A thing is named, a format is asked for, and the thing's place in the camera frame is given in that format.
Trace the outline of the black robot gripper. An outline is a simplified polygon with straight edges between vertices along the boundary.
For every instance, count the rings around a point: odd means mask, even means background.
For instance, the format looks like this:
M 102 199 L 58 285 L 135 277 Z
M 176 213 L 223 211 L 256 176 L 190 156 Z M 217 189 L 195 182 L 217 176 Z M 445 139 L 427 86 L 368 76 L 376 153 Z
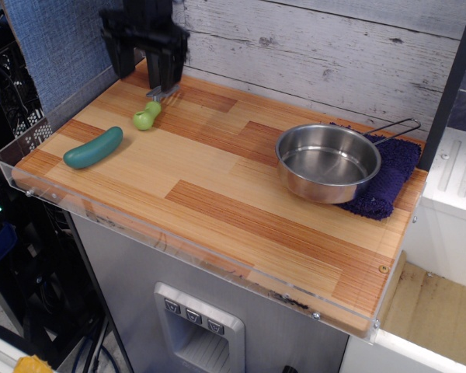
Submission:
M 134 48 L 145 51 L 151 89 L 170 90 L 183 73 L 190 34 L 172 19 L 176 1 L 124 1 L 102 9 L 102 37 L 119 78 L 135 69 Z

